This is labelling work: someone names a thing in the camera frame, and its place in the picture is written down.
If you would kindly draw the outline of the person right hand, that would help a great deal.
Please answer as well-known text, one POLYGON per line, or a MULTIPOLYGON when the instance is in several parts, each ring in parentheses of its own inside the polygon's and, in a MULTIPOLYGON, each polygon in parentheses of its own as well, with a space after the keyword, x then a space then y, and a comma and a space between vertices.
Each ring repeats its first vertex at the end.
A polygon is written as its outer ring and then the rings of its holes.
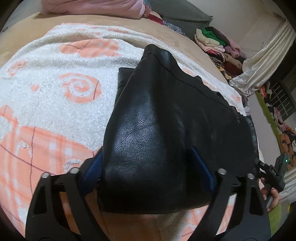
POLYGON ((269 204, 269 206, 267 208, 267 211, 270 212, 271 210, 276 208, 276 206, 279 204, 280 194, 274 187, 271 187, 270 190, 268 190, 265 186, 265 179, 264 178, 260 178, 259 187, 260 187, 260 192, 261 192, 264 200, 267 199, 267 196, 269 194, 271 195, 271 203, 269 204))

